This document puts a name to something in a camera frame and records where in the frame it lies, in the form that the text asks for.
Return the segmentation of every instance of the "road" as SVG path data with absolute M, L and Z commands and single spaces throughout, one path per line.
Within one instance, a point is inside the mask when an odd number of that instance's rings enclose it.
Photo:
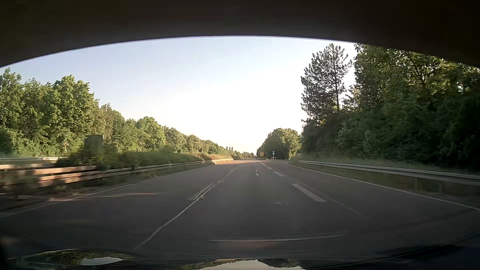
M 158 258 L 371 257 L 480 228 L 477 210 L 279 160 L 236 160 L 53 203 L 0 216 L 11 256 L 100 247 Z

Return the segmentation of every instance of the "white road line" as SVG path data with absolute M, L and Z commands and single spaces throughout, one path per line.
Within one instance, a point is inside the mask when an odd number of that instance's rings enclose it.
M 316 202 L 325 202 L 324 199 L 318 197 L 317 195 L 313 194 L 310 190 L 304 188 L 299 184 L 292 184 L 292 186 L 298 188 L 301 192 L 305 193 L 308 197 L 312 198 Z
M 311 240 L 322 238 L 333 238 L 345 236 L 344 234 L 313 236 L 313 237 L 299 237 L 299 238 L 280 238 L 280 239 L 250 239 L 250 240 L 208 240 L 209 242 L 279 242 L 279 241 L 298 241 L 298 240 Z
M 302 185 L 304 185 L 304 186 L 307 186 L 307 187 L 309 187 L 311 190 L 314 190 L 314 191 L 316 191 L 316 192 L 318 192 L 318 193 L 322 194 L 322 196 L 325 196 L 325 197 L 329 198 L 330 200 L 332 200 L 332 201 L 334 201 L 334 202 L 336 202 L 336 203 L 338 203 L 338 204 L 342 205 L 343 207 L 347 208 L 348 210 L 350 210 L 350 211 L 352 211 L 352 212 L 355 212 L 355 213 L 357 213 L 357 214 L 361 215 L 360 213 L 358 213 L 357 211 L 353 210 L 352 208 L 350 208 L 350 207 L 348 207 L 348 206 L 344 205 L 343 203 L 341 203 L 341 202 L 339 202 L 339 201 L 337 201 L 337 200 L 334 200 L 334 199 L 332 199 L 331 197 L 329 197 L 329 196 L 327 196 L 327 195 L 323 194 L 322 192 L 320 192 L 320 191 L 318 191 L 318 190 L 314 189 L 313 187 L 311 187 L 311 186 L 309 186 L 309 185 L 307 185 L 307 184 L 305 184 L 305 183 L 301 182 L 300 180 L 297 180 L 297 179 L 295 179 L 295 181 L 299 182 L 300 184 L 302 184 Z
M 158 227 L 149 237 L 147 237 L 147 239 L 143 240 L 140 244 L 138 244 L 133 250 L 136 250 L 138 249 L 139 247 L 145 245 L 148 241 L 150 241 L 154 236 L 155 234 L 157 234 L 162 228 L 164 228 L 165 226 L 169 225 L 172 221 L 174 221 L 175 219 L 177 219 L 181 214 L 183 214 L 188 208 L 190 208 L 192 205 L 194 205 L 194 203 L 198 202 L 198 200 L 200 200 L 200 198 L 203 198 L 204 195 L 209 192 L 213 187 L 215 187 L 218 183 L 222 182 L 227 176 L 229 176 L 232 172 L 234 172 L 239 166 L 237 166 L 236 168 L 233 169 L 233 171 L 229 172 L 227 175 L 225 175 L 224 178 L 222 178 L 222 180 L 218 181 L 215 185 L 211 186 L 209 189 L 207 189 L 205 192 L 203 192 L 202 194 L 200 194 L 191 204 L 189 204 L 184 210 L 182 210 L 180 213 L 178 213 L 175 217 L 173 217 L 172 219 L 170 219 L 169 221 L 167 221 L 167 223 L 163 224 L 162 226 Z
M 420 197 L 429 198 L 429 199 L 432 199 L 432 200 L 437 200 L 437 201 L 441 201 L 441 202 L 451 203 L 451 204 L 455 204 L 455 205 L 458 205 L 458 206 L 463 206 L 463 207 L 466 207 L 466 208 L 470 208 L 470 209 L 473 209 L 473 210 L 480 211 L 480 208 L 473 207 L 473 206 L 469 206 L 469 205 L 465 205 L 465 204 L 461 204 L 461 203 L 456 203 L 456 202 L 451 202 L 451 201 L 447 201 L 447 200 L 442 200 L 442 199 L 438 199 L 438 198 L 434 198 L 434 197 L 429 197 L 429 196 L 421 195 L 421 194 L 416 194 L 416 193 L 409 192 L 409 191 L 405 191 L 405 190 L 401 190 L 401 189 L 396 189 L 396 188 L 389 187 L 389 186 L 384 186 L 384 185 L 379 185 L 379 184 L 373 184 L 373 183 L 369 183 L 369 182 L 365 182 L 365 181 L 361 181 L 361 180 L 357 180 L 357 179 L 352 179 L 352 178 L 348 178 L 348 177 L 343 177 L 343 176 L 338 176 L 338 175 L 334 175 L 334 174 L 329 174 L 329 173 L 326 173 L 326 172 L 314 171 L 314 170 L 310 170 L 310 169 L 307 169 L 307 168 L 302 168 L 302 167 L 295 166 L 295 165 L 291 165 L 291 164 L 288 164 L 288 165 L 293 166 L 293 167 L 296 167 L 296 168 L 304 169 L 304 170 L 309 170 L 309 171 L 312 171 L 312 172 L 318 172 L 318 173 L 328 174 L 328 175 L 331 175 L 331 176 L 341 177 L 341 178 L 345 178 L 345 179 L 349 179 L 349 180 L 353 180 L 353 181 L 357 181 L 357 182 L 361 182 L 361 183 L 365 183 L 365 184 L 371 184 L 371 185 L 375 185 L 375 186 L 379 186 L 379 187 L 383 187 L 383 188 L 388 188 L 388 189 L 391 189 L 391 190 L 400 191 L 400 192 L 403 192 L 403 193 L 412 194 L 412 195 L 415 195 L 415 196 L 420 196 Z
M 200 190 L 199 192 L 195 193 L 192 197 L 188 198 L 188 200 L 191 201 L 191 200 L 197 199 L 197 197 L 198 197 L 203 191 L 205 191 L 206 189 L 208 189 L 211 185 L 213 185 L 213 183 L 210 183 L 210 184 L 208 184 L 208 186 L 202 188 L 202 190 Z
M 266 166 L 266 165 L 265 165 L 265 162 L 261 162 L 260 160 L 257 160 L 257 161 L 260 162 L 260 164 Z
M 54 203 L 49 203 L 49 204 L 40 205 L 40 206 L 37 206 L 37 207 L 32 207 L 32 208 L 24 209 L 24 210 L 21 210 L 21 211 L 18 211 L 18 212 L 8 213 L 8 214 L 4 214 L 4 215 L 3 215 L 3 214 L 0 214 L 0 219 L 1 219 L 1 218 L 6 218 L 6 217 L 9 217 L 9 216 L 13 216 L 13 215 L 18 215 L 18 214 L 21 214 L 21 213 L 24 213 L 24 212 L 27 212 L 27 211 L 36 210 L 36 209 L 40 209 L 40 208 L 43 208 L 43 207 L 55 205 L 55 204 L 62 203 L 62 202 L 68 202 L 68 201 L 77 200 L 77 199 L 79 199 L 79 198 L 83 198 L 83 197 L 95 195 L 95 194 L 98 194 L 98 193 L 102 193 L 102 192 L 114 190 L 114 189 L 117 189 L 117 188 L 123 188 L 123 187 L 127 187 L 127 186 L 130 186 L 130 185 L 133 185 L 133 184 L 140 184 L 140 183 L 143 183 L 143 182 L 147 182 L 147 181 L 151 181 L 151 180 L 155 180 L 155 179 L 159 179 L 159 178 L 163 178 L 163 177 L 168 177 L 168 176 L 172 176 L 172 175 L 179 174 L 179 173 L 191 172 L 191 171 L 198 170 L 198 169 L 203 169 L 203 168 L 205 168 L 205 167 L 200 167 L 200 168 L 196 168 L 196 169 L 192 169 L 192 170 L 187 170 L 187 171 L 183 171 L 183 172 L 176 172 L 176 173 L 172 173 L 172 174 L 167 174 L 167 175 L 163 175 L 163 176 L 159 176 L 159 177 L 150 178 L 150 179 L 143 180 L 143 181 L 140 181 L 140 182 L 135 182 L 135 183 L 131 183 L 131 184 L 125 184 L 125 185 L 121 185 L 121 186 L 117 186 L 117 187 L 113 187 L 113 188 L 109 188 L 109 189 L 104 189 L 104 190 L 100 190 L 100 191 L 97 191 L 97 192 L 94 192 L 94 193 L 89 193 L 89 194 L 85 194 L 85 195 L 81 195 L 81 196 L 77 196 L 77 197 L 72 197 L 72 198 L 69 198 L 69 199 L 65 199 L 65 200 L 62 200 L 62 201 L 56 201 L 56 202 L 54 202 Z

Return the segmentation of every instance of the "sky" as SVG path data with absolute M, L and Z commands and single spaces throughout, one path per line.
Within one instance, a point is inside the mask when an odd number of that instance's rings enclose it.
M 188 37 L 90 47 L 10 65 L 23 80 L 74 75 L 100 104 L 256 153 L 276 128 L 302 131 L 300 76 L 332 41 L 285 37 Z M 353 43 L 336 42 L 350 58 Z M 344 79 L 354 84 L 353 68 Z

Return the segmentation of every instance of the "car hood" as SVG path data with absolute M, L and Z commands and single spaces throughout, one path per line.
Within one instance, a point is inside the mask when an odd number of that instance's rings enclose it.
M 216 258 L 165 260 L 111 249 L 53 250 L 9 259 L 12 269 L 233 270 L 299 269 L 451 269 L 479 268 L 480 249 L 460 245 L 409 245 L 376 250 L 360 258 Z

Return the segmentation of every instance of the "tree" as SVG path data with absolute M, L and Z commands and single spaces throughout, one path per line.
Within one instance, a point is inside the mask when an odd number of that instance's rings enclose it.
M 300 149 L 298 132 L 290 128 L 277 128 L 268 134 L 257 150 L 257 156 L 260 156 L 259 152 L 264 152 L 268 157 L 272 157 L 272 152 L 275 151 L 277 159 L 289 160 L 297 154 L 298 149 Z
M 187 152 L 187 140 L 185 135 L 175 128 L 169 128 L 164 126 L 165 137 L 167 141 L 167 146 L 170 146 L 177 153 L 186 153 Z
M 0 155 L 79 153 L 86 135 L 103 135 L 107 152 L 118 151 L 126 156 L 127 152 L 135 151 L 199 156 L 199 149 L 203 156 L 205 152 L 234 154 L 211 140 L 186 136 L 174 128 L 161 126 L 153 117 L 125 120 L 110 104 L 99 107 L 88 83 L 77 81 L 72 75 L 53 84 L 42 84 L 35 79 L 22 83 L 22 77 L 9 68 L 0 75 Z M 85 154 L 90 150 L 83 148 L 82 151 Z
M 480 163 L 480 119 L 473 117 L 480 69 L 398 49 L 356 49 L 356 84 L 341 117 L 307 119 L 302 151 L 471 169 Z
M 146 151 L 158 151 L 166 144 L 165 133 L 155 118 L 145 116 L 136 123 L 139 144 Z
M 342 80 L 352 66 L 347 58 L 344 49 L 333 43 L 312 55 L 312 62 L 301 77 L 305 86 L 301 108 L 309 119 L 322 121 L 334 113 L 340 115 L 340 94 L 346 91 Z

